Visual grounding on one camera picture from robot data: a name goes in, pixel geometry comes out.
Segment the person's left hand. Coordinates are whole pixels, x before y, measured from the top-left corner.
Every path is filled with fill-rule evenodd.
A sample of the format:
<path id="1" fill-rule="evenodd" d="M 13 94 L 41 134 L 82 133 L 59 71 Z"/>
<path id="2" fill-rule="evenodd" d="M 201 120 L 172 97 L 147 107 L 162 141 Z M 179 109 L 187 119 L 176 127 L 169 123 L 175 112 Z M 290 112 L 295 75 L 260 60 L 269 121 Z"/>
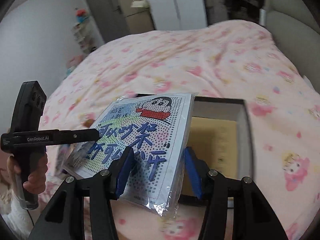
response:
<path id="1" fill-rule="evenodd" d="M 23 183 L 23 188 L 31 194 L 41 194 L 46 189 L 46 172 L 48 171 L 48 156 L 45 153 L 38 161 L 36 169 L 31 172 L 28 180 Z M 21 168 L 15 158 L 11 155 L 7 159 L 7 171 L 12 183 L 15 196 L 18 196 L 16 176 L 20 175 Z"/>

